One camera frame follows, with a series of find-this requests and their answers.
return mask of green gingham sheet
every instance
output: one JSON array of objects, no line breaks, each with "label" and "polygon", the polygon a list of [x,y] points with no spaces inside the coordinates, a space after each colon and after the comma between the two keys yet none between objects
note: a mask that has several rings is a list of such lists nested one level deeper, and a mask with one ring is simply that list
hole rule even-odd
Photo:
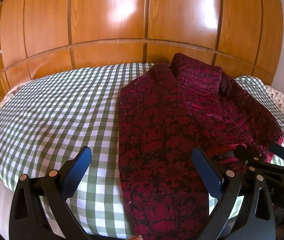
[{"label": "green gingham sheet", "polygon": [[[121,88],[151,66],[82,68],[23,86],[0,110],[0,179],[6,187],[13,191],[24,173],[40,177],[58,170],[82,146],[89,146],[92,162],[67,204],[90,234],[132,236],[123,210],[117,163],[117,103]],[[284,133],[284,117],[264,92],[262,82],[250,76],[236,81],[273,113]],[[279,158],[275,162],[284,164]],[[45,198],[42,202],[47,216],[53,218]],[[210,197],[210,211],[216,202]],[[238,198],[231,216],[238,213],[241,202]]]}]

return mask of bed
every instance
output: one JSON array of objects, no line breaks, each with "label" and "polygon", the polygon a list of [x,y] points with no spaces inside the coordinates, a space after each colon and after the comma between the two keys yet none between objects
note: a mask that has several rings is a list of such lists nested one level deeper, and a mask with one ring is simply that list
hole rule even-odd
[{"label": "bed", "polygon": [[[170,64],[177,52],[221,66],[284,133],[284,104],[265,86],[280,58],[281,0],[3,0],[0,26],[0,232],[6,239],[19,175],[59,169],[84,145],[93,160],[68,200],[71,211],[88,233],[132,235],[117,167],[118,93],[153,64]],[[210,211],[216,202],[210,198]],[[239,198],[233,216],[240,205]]]},{"label": "bed", "polygon": [[[87,145],[93,152],[91,165],[67,203],[86,232],[122,239],[132,236],[117,166],[117,104],[121,88],[152,65],[82,68],[14,88],[0,104],[0,188],[5,185],[10,189],[5,189],[4,194],[0,190],[0,203],[7,204],[12,198],[21,174],[44,176]],[[252,76],[235,80],[276,117],[284,133],[284,115],[263,83]],[[272,162],[284,165],[279,158],[274,157]],[[217,200],[209,199],[212,211]],[[232,216],[237,215],[241,202],[239,197]],[[45,199],[42,203],[53,228],[58,228]],[[0,232],[4,236],[8,233],[9,208],[3,206],[0,213]]]}]

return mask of folded fabric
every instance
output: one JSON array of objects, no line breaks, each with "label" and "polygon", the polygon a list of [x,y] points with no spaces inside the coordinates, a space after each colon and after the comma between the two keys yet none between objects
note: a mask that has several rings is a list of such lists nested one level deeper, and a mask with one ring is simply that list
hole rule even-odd
[{"label": "folded fabric", "polygon": [[240,76],[234,79],[244,90],[250,93],[251,96],[259,103],[261,103],[267,110],[269,110],[272,115],[277,120],[283,135],[284,135],[284,115],[276,104],[269,97],[269,94],[266,90],[263,82],[257,77],[253,76]]},{"label": "folded fabric", "polygon": [[13,87],[3,98],[3,100],[0,102],[0,110],[2,107],[21,89],[21,87],[25,86],[26,84],[30,83],[31,81],[26,81],[21,84],[16,85]]},{"label": "folded fabric", "polygon": [[230,144],[215,146],[206,151],[206,155],[209,159],[214,158],[215,160],[220,159],[220,164],[229,163],[231,161],[237,161],[238,159],[234,156],[234,150],[238,145],[246,147],[245,144]]},{"label": "folded fabric", "polygon": [[[190,239],[208,217],[191,150],[245,144],[264,161],[281,144],[273,115],[220,67],[177,53],[121,90],[119,171],[124,206],[144,239]],[[223,159],[239,173],[242,163]]]}]

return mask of black plastic arm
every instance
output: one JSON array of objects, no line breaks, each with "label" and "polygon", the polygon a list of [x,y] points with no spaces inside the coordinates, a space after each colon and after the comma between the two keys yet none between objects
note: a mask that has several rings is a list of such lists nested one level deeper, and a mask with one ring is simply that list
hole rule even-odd
[{"label": "black plastic arm", "polygon": [[[263,176],[252,171],[244,178],[230,170],[223,173],[223,168],[199,148],[192,151],[192,161],[210,195],[221,196],[197,239],[275,239],[272,201]],[[231,225],[228,218],[241,191],[244,201]]]},{"label": "black plastic arm", "polygon": [[[279,152],[284,152],[282,146],[273,144],[276,155],[283,157]],[[260,174],[266,180],[274,204],[284,208],[284,167],[271,163],[265,163],[260,158],[254,158],[252,153],[245,147],[239,145],[234,150],[234,155],[249,169],[254,169],[256,174]]]},{"label": "black plastic arm", "polygon": [[92,160],[90,148],[83,147],[60,171],[52,170],[45,177],[30,179],[20,176],[16,186],[9,220],[10,240],[61,240],[53,233],[39,196],[46,196],[53,215],[69,240],[91,239],[70,211],[65,200],[72,197]]}]

